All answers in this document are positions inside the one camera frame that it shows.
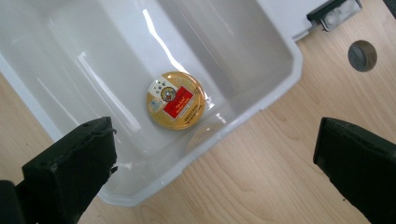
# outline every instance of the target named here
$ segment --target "white plastic container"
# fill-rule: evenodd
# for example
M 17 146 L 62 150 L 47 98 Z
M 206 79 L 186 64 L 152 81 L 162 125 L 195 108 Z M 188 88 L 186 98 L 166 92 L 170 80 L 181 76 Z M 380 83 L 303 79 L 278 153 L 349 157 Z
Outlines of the white plastic container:
M 110 116 L 119 170 L 100 192 L 133 206 L 300 78 L 302 55 L 264 2 L 0 0 L 0 71 L 54 141 Z M 169 71 L 197 78 L 205 113 L 166 130 L 146 108 Z

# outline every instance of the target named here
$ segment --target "gold tin lid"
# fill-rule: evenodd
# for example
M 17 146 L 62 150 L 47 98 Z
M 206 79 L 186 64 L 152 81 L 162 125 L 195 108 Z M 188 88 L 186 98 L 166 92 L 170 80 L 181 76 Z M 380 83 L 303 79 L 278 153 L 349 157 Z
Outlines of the gold tin lid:
M 148 112 L 161 126 L 182 130 L 195 124 L 205 111 L 205 95 L 194 77 L 182 72 L 165 73 L 148 89 Z

